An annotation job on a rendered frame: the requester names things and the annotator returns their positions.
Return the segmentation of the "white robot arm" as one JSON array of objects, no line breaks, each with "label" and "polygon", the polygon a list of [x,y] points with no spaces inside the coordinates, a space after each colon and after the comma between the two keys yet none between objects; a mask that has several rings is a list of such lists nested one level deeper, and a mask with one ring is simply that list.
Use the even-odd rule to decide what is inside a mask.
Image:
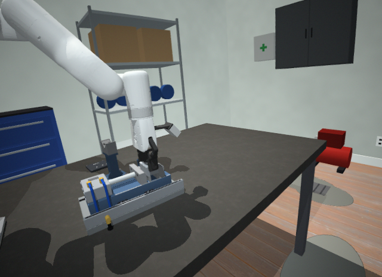
[{"label": "white robot arm", "polygon": [[103,100],[125,96],[129,118],[153,115],[147,72],[117,74],[34,0],[2,0],[0,41],[31,42]]}]

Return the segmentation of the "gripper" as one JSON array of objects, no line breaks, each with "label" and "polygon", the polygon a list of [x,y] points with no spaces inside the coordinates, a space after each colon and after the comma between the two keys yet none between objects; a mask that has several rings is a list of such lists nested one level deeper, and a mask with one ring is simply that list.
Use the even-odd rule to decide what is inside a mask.
[{"label": "gripper", "polygon": [[[159,169],[157,139],[152,117],[153,115],[145,118],[129,118],[132,142],[137,148],[138,160],[147,162],[150,172]],[[149,147],[151,149],[148,149]]]}]

